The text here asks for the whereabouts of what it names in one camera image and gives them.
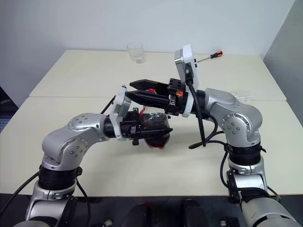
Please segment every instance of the clear glass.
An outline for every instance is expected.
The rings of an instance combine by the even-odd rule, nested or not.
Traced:
[[[144,49],[142,43],[129,43],[126,47],[128,49],[129,56],[131,56],[133,61],[137,64],[144,62]]]

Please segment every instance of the red screwdriver handle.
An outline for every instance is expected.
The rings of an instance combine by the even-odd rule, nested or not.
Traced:
[[[223,52],[222,51],[218,51],[212,55],[210,55],[210,58],[217,58],[217,57],[221,57],[223,55]]]

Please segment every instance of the white table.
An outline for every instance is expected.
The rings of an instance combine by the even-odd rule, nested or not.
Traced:
[[[51,131],[81,113],[99,113],[108,98],[30,97],[0,134],[0,193],[13,193],[38,170],[41,143]],[[303,128],[285,101],[253,101],[263,115],[260,129],[267,182],[280,194],[302,194]],[[220,182],[224,151],[219,144],[189,150],[199,141],[194,116],[172,117],[164,150],[144,141],[95,144],[85,155],[79,180],[89,196],[227,195]],[[205,122],[206,134],[213,125]],[[223,135],[218,139],[224,141]],[[21,193],[31,194],[32,182]]]
[[[209,55],[195,54],[197,60]],[[224,55],[198,64],[199,89],[249,92],[254,100],[286,100],[259,56]],[[145,53],[136,64],[128,52],[68,50],[30,93],[31,97],[112,97],[139,79],[179,78],[174,53]]]

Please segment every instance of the screwdriver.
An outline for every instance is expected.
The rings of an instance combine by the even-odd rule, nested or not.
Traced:
[[[199,60],[197,61],[197,63],[201,62],[201,61],[204,61],[204,60],[207,60],[207,59],[213,59],[213,58],[217,58],[217,57],[221,57],[223,55],[223,52],[222,51],[218,51],[214,54],[211,54],[208,58],[204,58],[202,60]]]

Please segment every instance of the orange part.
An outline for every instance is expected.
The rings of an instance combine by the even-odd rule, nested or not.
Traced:
[[[183,91],[176,91],[176,95],[179,97],[183,96]]]

